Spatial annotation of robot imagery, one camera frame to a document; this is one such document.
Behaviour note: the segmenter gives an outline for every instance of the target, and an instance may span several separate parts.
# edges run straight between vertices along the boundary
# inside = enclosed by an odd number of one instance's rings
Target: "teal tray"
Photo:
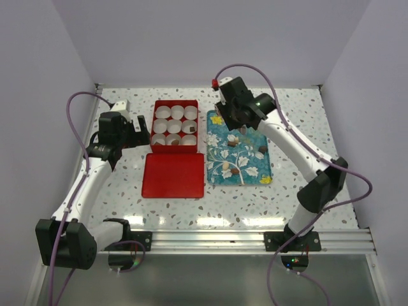
[[[227,145],[238,137],[236,147]],[[215,110],[207,112],[207,180],[214,185],[263,185],[272,182],[269,153],[258,152],[260,146],[268,146],[268,140],[254,129],[228,131],[227,126]],[[222,164],[228,162],[229,170]],[[239,175],[231,173],[240,170]]]

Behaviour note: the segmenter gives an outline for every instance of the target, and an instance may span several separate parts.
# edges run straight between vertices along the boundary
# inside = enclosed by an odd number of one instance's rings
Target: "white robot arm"
[[[310,224],[322,208],[342,190],[345,173],[329,167],[316,159],[304,146],[289,132],[292,129],[309,146],[320,153],[320,158],[347,168],[343,158],[336,161],[317,148],[295,126],[286,127],[275,106],[273,98],[267,94],[254,97],[240,78],[223,78],[218,84],[221,101],[216,104],[217,111],[223,117],[229,130],[246,125],[252,127],[271,139],[294,162],[300,173],[307,181],[297,197],[300,205],[293,218],[286,224],[284,235],[278,242],[282,245],[293,235],[299,233]],[[308,235],[312,226],[304,231],[300,238]]]
[[[145,119],[138,116],[140,131],[136,132],[129,116],[128,100],[116,102],[111,110],[99,118],[99,131],[91,137],[87,147],[87,161],[83,160],[78,177],[61,206],[51,219],[41,219],[36,226],[36,236],[44,265],[49,265],[57,229],[64,219],[64,233],[58,244],[56,266],[88,269],[93,264],[96,253],[114,242],[128,240],[130,225],[123,219],[106,219],[93,228],[87,229],[92,207],[106,179],[112,173],[117,161],[122,157],[122,149],[148,145],[150,134]]]

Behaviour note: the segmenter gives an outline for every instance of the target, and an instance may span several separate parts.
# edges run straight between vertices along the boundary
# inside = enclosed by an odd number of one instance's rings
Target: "white wall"
[[[408,2],[372,0],[323,86],[339,153],[374,193],[355,205],[370,226],[394,305],[407,305]],[[366,187],[349,180],[352,195]]]
[[[0,304],[23,305],[38,262],[34,233],[63,200],[79,146],[67,98],[93,89],[51,0],[0,2]],[[72,107],[81,133],[93,100]]]
[[[208,85],[246,62],[301,87],[326,80],[370,0],[53,1],[97,82]]]

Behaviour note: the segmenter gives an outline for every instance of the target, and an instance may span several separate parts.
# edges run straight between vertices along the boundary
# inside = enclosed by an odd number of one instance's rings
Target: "red box lid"
[[[203,154],[147,154],[144,198],[204,197]]]

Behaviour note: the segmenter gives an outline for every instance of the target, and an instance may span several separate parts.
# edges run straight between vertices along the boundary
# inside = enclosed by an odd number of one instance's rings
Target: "red tray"
[[[184,108],[193,105],[198,111],[196,100],[159,100],[154,105],[153,122],[150,137],[150,147],[153,153],[146,155],[145,173],[143,175],[142,196],[144,198],[202,198],[204,197],[204,155],[198,150],[198,113],[197,130],[193,134],[196,145],[152,145],[155,135],[153,124],[156,110],[160,106],[173,107],[181,105]]]
[[[194,120],[197,123],[197,131],[193,134],[189,135],[194,135],[197,139],[196,145],[153,145],[152,144],[152,137],[155,135],[155,132],[153,131],[153,124],[154,121],[157,119],[156,118],[156,110],[160,106],[168,106],[172,108],[175,105],[181,105],[184,108],[187,106],[195,106],[198,110],[198,102],[197,100],[158,100],[154,104],[154,111],[153,111],[153,121],[152,121],[152,129],[151,129],[151,134],[150,134],[150,147],[152,148],[153,153],[197,153],[198,150],[198,113],[197,113],[197,118]],[[187,119],[185,117],[181,118],[181,122],[183,123]],[[187,135],[183,131],[179,132],[178,135],[180,135],[181,138],[183,136]]]
[[[204,197],[203,154],[147,154],[144,198]]]

